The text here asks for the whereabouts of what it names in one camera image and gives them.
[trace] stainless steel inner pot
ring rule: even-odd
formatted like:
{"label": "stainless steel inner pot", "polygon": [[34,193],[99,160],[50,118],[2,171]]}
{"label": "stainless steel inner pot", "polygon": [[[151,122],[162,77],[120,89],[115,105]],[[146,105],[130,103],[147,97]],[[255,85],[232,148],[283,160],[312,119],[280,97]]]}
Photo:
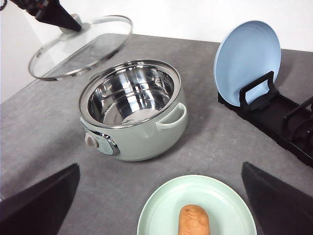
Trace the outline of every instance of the stainless steel inner pot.
{"label": "stainless steel inner pot", "polygon": [[96,75],[80,97],[82,117],[95,126],[138,125],[164,112],[180,91],[180,76],[156,60],[130,61]]}

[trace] bread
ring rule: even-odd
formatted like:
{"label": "bread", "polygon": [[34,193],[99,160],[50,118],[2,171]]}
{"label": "bread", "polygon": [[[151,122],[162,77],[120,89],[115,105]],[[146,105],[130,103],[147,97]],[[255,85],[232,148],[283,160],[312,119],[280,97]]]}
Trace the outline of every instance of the bread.
{"label": "bread", "polygon": [[210,235],[209,217],[196,205],[186,205],[179,213],[178,235]]}

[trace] gray countertop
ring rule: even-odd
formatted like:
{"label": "gray countertop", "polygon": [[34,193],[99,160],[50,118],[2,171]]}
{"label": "gray countertop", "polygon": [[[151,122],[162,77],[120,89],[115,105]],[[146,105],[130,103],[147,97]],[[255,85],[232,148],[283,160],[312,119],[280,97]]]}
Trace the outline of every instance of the gray countertop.
{"label": "gray countertop", "polygon": [[[218,46],[132,35],[119,53],[97,68],[157,59],[173,65],[182,76],[187,129],[170,150],[143,162],[117,161],[85,145],[78,99],[94,70],[58,82],[36,80],[22,89],[1,105],[2,198],[78,163],[81,180],[59,234],[125,235],[136,233],[141,209],[151,193],[185,174],[223,181],[250,207],[241,179],[245,161],[313,196],[311,167],[217,102],[212,68]],[[278,90],[298,103],[312,96],[312,65],[313,53],[282,50]]]}

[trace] electric hot pot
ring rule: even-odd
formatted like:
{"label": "electric hot pot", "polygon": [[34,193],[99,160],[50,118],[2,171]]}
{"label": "electric hot pot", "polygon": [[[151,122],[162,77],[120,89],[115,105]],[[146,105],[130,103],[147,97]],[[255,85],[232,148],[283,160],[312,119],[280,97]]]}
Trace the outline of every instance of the electric hot pot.
{"label": "electric hot pot", "polygon": [[165,152],[188,119],[179,73],[157,60],[129,61],[97,74],[79,108],[86,144],[123,161]]}

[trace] black dish rack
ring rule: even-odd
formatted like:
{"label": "black dish rack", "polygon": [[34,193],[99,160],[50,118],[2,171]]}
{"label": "black dish rack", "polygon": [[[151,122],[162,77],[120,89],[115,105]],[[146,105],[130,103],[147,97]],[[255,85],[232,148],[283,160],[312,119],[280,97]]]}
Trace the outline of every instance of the black dish rack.
{"label": "black dish rack", "polygon": [[[218,101],[313,167],[313,96],[299,105],[278,92],[273,78],[270,71],[241,88],[240,107],[229,104],[220,94]],[[269,91],[248,104],[246,92],[265,81]]]}

